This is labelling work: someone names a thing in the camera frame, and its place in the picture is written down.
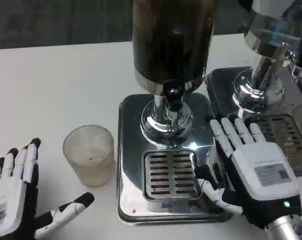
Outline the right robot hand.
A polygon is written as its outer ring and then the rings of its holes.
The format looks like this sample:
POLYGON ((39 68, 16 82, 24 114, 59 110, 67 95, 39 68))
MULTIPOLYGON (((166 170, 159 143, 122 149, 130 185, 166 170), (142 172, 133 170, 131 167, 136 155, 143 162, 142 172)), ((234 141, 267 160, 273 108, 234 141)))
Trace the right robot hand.
POLYGON ((215 162, 194 170, 204 195, 262 230, 281 217, 301 217, 298 182, 279 145, 267 141, 256 123, 247 127, 240 118, 209 124, 222 166, 215 162))

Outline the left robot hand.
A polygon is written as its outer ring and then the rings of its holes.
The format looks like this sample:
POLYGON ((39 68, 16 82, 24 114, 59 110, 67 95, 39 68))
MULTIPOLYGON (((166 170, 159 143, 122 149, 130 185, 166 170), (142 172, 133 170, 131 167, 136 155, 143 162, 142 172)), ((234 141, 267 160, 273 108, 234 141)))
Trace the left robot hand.
POLYGON ((95 200, 86 192, 37 216, 39 138, 0 157, 0 240, 41 240, 61 229, 95 200))

